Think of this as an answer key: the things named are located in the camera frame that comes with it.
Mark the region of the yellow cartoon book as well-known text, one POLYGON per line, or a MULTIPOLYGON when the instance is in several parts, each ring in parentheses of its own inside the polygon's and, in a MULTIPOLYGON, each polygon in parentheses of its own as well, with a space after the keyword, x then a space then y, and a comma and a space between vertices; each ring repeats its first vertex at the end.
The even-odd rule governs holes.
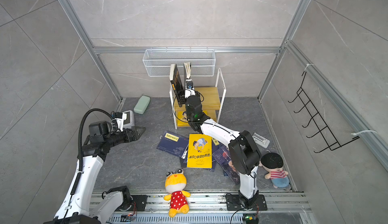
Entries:
POLYGON ((190 134, 187 167, 212 168, 212 138, 210 136, 190 134))

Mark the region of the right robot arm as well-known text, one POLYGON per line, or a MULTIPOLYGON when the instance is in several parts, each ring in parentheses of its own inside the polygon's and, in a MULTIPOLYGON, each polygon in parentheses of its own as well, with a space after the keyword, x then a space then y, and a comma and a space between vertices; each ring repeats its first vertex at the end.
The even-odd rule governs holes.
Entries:
POLYGON ((257 170, 261 152, 251 133, 228 129, 207 116, 202 110, 200 93, 193 89, 185 90, 185 103, 189 126, 200 134, 216 139, 229 150, 232 164, 239 172, 240 205, 244 209, 253 208, 259 197, 257 170))

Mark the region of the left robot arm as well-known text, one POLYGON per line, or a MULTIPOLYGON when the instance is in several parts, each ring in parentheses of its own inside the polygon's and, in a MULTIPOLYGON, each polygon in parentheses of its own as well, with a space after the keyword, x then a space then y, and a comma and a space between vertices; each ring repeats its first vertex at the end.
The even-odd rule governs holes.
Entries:
POLYGON ((140 139, 145 127, 124 127, 125 113, 108 113, 102 109, 90 109, 83 116, 78 132, 77 168, 66 197, 56 212, 51 224, 105 224, 117 211, 133 210, 137 204, 127 186, 111 188, 102 194, 102 201, 90 209, 92 193, 97 176, 110 150, 120 144, 140 139), (83 128, 87 117, 93 112, 107 115, 109 121, 99 121, 89 125, 89 135, 83 138, 83 128))

